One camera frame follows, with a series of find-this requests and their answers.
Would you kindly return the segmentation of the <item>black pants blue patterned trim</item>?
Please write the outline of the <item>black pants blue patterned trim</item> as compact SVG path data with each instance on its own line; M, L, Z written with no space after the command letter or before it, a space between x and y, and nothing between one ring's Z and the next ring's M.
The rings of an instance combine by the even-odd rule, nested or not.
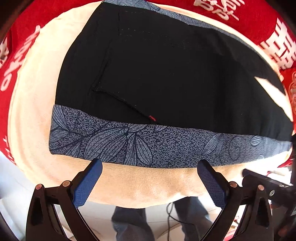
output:
M252 162L292 148L285 90L243 40L147 1L103 1L58 77L52 154L150 168Z

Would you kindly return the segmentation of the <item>person's jeans legs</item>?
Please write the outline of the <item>person's jeans legs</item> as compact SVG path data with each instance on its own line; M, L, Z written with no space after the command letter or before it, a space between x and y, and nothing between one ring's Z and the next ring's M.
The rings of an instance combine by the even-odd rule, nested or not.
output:
M116 207L111 218L117 240L156 240L166 234L173 237L173 229L181 225L184 240L201 240L212 226L208 211L198 197L184 197L168 205L146 209Z

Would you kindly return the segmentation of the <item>red blanket white lettering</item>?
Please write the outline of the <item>red blanket white lettering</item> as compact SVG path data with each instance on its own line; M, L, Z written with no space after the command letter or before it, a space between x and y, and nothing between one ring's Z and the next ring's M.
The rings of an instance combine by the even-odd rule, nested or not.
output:
M34 1L6 35L1 61L1 151L21 169L79 166L82 159L53 155L49 136L57 76L68 48L98 6L94 1ZM191 168L201 158L212 166L263 160L279 164L292 146L269 138L206 134L202 155L187 162L135 162L136 167Z

